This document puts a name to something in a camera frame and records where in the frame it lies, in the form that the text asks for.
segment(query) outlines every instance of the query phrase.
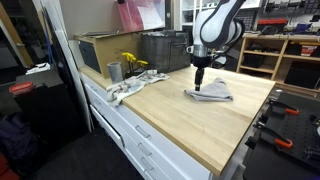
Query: wire mesh bin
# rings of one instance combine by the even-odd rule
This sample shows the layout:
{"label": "wire mesh bin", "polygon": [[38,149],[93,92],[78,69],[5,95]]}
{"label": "wire mesh bin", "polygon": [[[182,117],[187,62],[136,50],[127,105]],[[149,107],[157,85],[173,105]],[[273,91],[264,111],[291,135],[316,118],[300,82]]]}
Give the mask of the wire mesh bin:
{"label": "wire mesh bin", "polygon": [[190,66],[189,35],[183,31],[161,31],[142,35],[142,57],[149,69],[168,73]]}

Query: cardboard box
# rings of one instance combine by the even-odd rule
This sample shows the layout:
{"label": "cardboard box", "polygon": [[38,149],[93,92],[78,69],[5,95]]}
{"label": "cardboard box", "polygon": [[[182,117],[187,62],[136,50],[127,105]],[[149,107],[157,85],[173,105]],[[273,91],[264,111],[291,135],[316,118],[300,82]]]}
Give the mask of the cardboard box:
{"label": "cardboard box", "polygon": [[92,43],[101,73],[96,72],[105,79],[110,77],[108,63],[121,62],[124,72],[129,68],[126,58],[122,56],[123,52],[129,52],[137,59],[141,57],[141,32],[94,37],[76,35],[75,38],[80,41],[79,43],[81,41]]}

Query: floor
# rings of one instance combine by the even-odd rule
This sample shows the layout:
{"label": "floor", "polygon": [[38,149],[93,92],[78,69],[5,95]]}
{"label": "floor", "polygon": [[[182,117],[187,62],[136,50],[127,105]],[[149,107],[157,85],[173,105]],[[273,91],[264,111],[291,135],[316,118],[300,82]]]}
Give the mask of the floor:
{"label": "floor", "polygon": [[[3,115],[20,111],[20,108],[12,99],[12,94],[8,91],[11,85],[13,85],[13,83],[0,85],[0,113]],[[278,89],[274,88],[269,98],[276,99],[279,94]],[[257,117],[265,110],[266,106],[263,106]],[[253,134],[254,129],[249,129],[244,139],[247,139]],[[248,148],[243,143],[244,142],[241,143],[239,149],[242,154],[242,159],[245,159]],[[232,180],[242,180],[244,169],[245,166],[242,165],[242,162],[239,162],[239,166]],[[98,128],[95,129],[94,132],[87,134],[50,155],[47,162],[27,179],[140,180],[143,178],[112,139],[108,137],[101,128]]]}

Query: robotic arm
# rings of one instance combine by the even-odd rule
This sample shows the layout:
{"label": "robotic arm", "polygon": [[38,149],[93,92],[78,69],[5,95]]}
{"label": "robotic arm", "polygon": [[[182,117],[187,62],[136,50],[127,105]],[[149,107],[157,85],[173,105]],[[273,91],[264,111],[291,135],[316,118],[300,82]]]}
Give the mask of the robotic arm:
{"label": "robotic arm", "polygon": [[210,49],[218,50],[223,45],[234,45],[244,33],[244,24],[234,16],[245,0],[220,0],[215,10],[198,14],[193,33],[193,65],[197,67],[195,90],[200,90],[204,68],[210,66]]}

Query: cabinet drawer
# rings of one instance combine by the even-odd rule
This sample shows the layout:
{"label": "cabinet drawer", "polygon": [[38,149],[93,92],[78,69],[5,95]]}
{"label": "cabinet drawer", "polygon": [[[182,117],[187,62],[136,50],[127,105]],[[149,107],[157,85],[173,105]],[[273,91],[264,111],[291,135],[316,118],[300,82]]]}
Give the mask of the cabinet drawer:
{"label": "cabinet drawer", "polygon": [[209,179],[210,171],[193,159],[185,151],[172,143],[143,119],[127,107],[115,108],[118,123],[132,139],[143,143],[153,153],[152,158],[169,178],[178,179]]}
{"label": "cabinet drawer", "polygon": [[107,91],[105,89],[103,89],[102,87],[100,87],[97,83],[92,81],[85,74],[83,74],[83,73],[81,73],[81,74],[82,74],[82,80],[84,81],[85,84],[88,85],[88,88],[91,89],[96,94],[98,94],[101,97],[101,99],[103,99],[106,102],[107,101]]}
{"label": "cabinet drawer", "polygon": [[109,123],[117,128],[117,115],[116,112],[104,102],[100,96],[98,96],[94,91],[92,91],[87,84],[85,84],[86,91],[89,96],[91,104],[97,109],[97,111],[105,117]]}
{"label": "cabinet drawer", "polygon": [[130,135],[123,133],[124,136],[124,152],[136,169],[145,179],[150,180],[167,180],[167,175],[150,159],[148,159],[139,149],[135,141]]}
{"label": "cabinet drawer", "polygon": [[122,138],[118,134],[118,132],[115,129],[113,129],[113,127],[98,113],[98,111],[92,105],[90,105],[90,109],[92,111],[92,114],[96,117],[97,121],[99,122],[100,126],[109,134],[109,136],[120,147],[120,149],[122,149]]}

